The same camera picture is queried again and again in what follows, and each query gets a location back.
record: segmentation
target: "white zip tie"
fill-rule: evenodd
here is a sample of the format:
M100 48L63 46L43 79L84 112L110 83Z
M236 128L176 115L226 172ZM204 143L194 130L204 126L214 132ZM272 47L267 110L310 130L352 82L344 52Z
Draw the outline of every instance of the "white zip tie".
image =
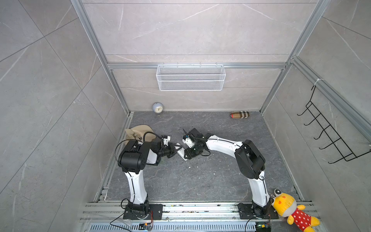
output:
M325 80L325 79L320 79L320 78L317 78L317 80L316 80L316 82L314 83L314 85L316 85L316 84L317 84L317 82L318 82L319 80Z

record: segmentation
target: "dark gray floor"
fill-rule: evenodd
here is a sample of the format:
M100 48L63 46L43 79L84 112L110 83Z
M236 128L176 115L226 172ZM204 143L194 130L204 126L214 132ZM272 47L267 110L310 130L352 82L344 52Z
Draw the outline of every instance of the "dark gray floor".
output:
M146 124L159 135L171 136L171 142L182 143L186 131L196 128L235 141L249 139L266 159L267 189L275 188L298 199L286 167L274 145L268 128L259 112L250 117L232 119L229 112L135 112L130 127ZM212 151L208 157L197 156L184 161L178 154L162 158L158 166L144 169L144 185L149 200L173 201L251 201L251 189L246 177L238 170L236 160ZM128 181L121 168L116 167L108 189L107 200L129 198Z

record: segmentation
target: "red polka dot dress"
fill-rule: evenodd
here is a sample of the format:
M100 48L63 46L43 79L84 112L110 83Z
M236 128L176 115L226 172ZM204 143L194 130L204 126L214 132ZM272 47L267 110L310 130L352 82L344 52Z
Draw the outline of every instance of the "red polka dot dress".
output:
M298 208L291 216L294 217L294 223L300 228L301 231L304 231L305 228L311 225L311 216Z

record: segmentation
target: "plush toy arm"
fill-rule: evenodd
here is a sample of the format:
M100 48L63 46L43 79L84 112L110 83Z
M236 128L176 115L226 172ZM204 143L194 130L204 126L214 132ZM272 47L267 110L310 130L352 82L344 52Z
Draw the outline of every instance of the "plush toy arm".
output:
M300 210L304 210L305 209L305 205L298 205L297 208L300 209Z
M292 225L292 224L294 223L294 217L290 215L290 216L287 218L287 223L288 223L289 225Z

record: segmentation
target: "white wire basket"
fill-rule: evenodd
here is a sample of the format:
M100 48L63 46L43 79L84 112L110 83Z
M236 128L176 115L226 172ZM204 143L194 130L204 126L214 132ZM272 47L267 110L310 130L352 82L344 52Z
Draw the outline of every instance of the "white wire basket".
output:
M222 90L226 72L223 65L159 65L156 72L161 91Z

